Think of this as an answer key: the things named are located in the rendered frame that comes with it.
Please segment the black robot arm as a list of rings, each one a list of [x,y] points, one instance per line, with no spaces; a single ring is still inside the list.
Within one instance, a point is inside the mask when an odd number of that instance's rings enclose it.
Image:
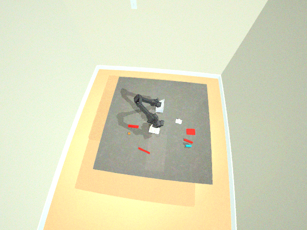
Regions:
[[[135,97],[134,97],[134,102],[136,103],[137,107],[139,107],[143,112],[144,114],[146,115],[147,119],[153,123],[152,127],[154,128],[159,128],[162,126],[160,120],[158,120],[158,116],[153,113],[150,113],[145,107],[144,105],[142,104],[142,102],[145,102],[145,103],[149,103],[151,106],[156,106],[156,107],[161,107],[161,103],[162,102],[159,102],[158,99],[147,99],[147,98],[144,98],[142,97],[140,94],[137,94]],[[137,103],[138,102],[138,103]]]

